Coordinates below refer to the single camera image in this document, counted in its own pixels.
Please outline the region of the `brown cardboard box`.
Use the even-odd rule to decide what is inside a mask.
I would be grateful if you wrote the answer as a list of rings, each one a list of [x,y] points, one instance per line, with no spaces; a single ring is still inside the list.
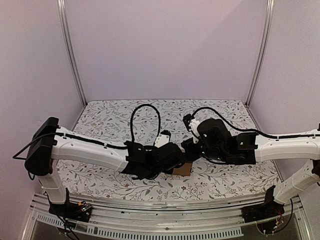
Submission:
[[[192,166],[193,166],[192,162],[185,162],[183,165],[176,166],[172,170],[172,175],[188,177],[191,175]]]

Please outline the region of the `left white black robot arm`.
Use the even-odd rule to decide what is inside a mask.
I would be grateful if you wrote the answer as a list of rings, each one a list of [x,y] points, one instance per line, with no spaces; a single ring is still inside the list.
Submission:
[[[12,158],[24,161],[25,169],[38,178],[55,209],[63,217],[70,217],[74,205],[68,201],[68,191],[58,176],[58,160],[102,166],[130,175],[133,180],[153,180],[185,163],[183,151],[170,139],[169,135],[161,134],[154,145],[133,141],[111,143],[77,134],[60,126],[58,118],[49,117],[31,142]]]

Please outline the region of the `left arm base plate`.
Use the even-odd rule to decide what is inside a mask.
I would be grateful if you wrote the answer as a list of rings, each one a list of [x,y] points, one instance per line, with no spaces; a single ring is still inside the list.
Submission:
[[[85,201],[73,203],[68,199],[63,204],[55,204],[50,200],[49,202],[49,213],[59,216],[64,219],[71,219],[75,221],[88,223],[91,218],[93,205]]]

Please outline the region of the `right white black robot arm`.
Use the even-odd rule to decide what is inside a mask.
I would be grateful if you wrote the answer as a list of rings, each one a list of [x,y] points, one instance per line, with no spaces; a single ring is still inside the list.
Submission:
[[[270,199],[259,206],[262,218],[269,218],[290,198],[320,180],[320,131],[268,135],[255,129],[243,129],[232,136],[221,119],[199,121],[184,119],[193,137],[182,147],[188,157],[218,160],[227,165],[250,165],[269,160],[305,159],[307,162],[284,182],[277,183],[267,195]]]

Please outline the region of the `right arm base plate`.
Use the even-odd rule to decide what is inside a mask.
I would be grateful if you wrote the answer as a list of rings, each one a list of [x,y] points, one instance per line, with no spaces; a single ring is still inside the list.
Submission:
[[[251,223],[282,215],[285,212],[284,205],[274,201],[245,206],[241,209],[241,216],[245,223]]]

